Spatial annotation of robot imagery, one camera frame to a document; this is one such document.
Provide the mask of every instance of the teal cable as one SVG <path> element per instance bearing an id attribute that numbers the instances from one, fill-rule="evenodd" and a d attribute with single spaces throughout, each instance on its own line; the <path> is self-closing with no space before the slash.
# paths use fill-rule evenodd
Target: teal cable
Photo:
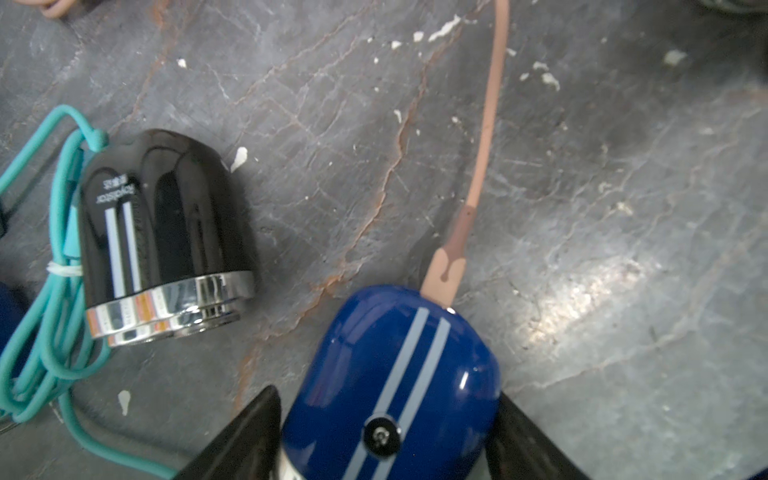
<path id="1" fill-rule="evenodd" d="M 78 179 L 84 166 L 83 141 L 92 152 L 107 146 L 104 131 L 94 129 L 73 107 L 59 105 L 43 120 L 22 151 L 0 176 L 0 195 L 16 180 L 32 156 L 65 117 L 72 117 L 79 129 L 72 132 L 61 148 L 51 185 L 48 228 L 53 262 L 64 269 L 51 272 L 35 301 L 24 315 L 16 331 L 0 355 L 0 415 L 12 416 L 14 422 L 26 422 L 46 404 L 58 399 L 64 423 L 75 440 L 89 452 L 102 458 L 156 475 L 173 478 L 172 468 L 102 445 L 81 427 L 72 408 L 69 387 L 75 380 L 97 372 L 109 360 L 110 348 L 105 340 L 91 360 L 95 342 L 84 321 L 85 298 L 79 274 L 64 275 L 80 266 L 77 236 Z M 24 345 L 37 332 L 27 361 L 17 379 L 11 371 Z"/>

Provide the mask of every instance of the stone floor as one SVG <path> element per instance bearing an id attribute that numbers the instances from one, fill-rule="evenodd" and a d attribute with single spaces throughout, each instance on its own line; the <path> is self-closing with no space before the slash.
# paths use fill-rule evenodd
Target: stone floor
<path id="1" fill-rule="evenodd" d="M 487 0 L 104 0 L 63 23 L 0 4 L 0 167 L 60 103 L 113 141 L 163 127 L 227 164 L 249 153 L 232 178 L 256 308 L 116 351 L 74 388 L 87 429 L 181 466 L 265 385 L 287 411 L 347 295 L 419 285 L 468 186 L 492 19 Z M 526 0 L 512 22 L 455 308 L 592 478 L 746 478 L 768 464 L 762 20 L 693 0 Z M 0 281 L 29 295 L 55 144 L 3 198 Z M 50 409 L 0 437 L 0 464 L 147 478 L 82 451 Z"/>

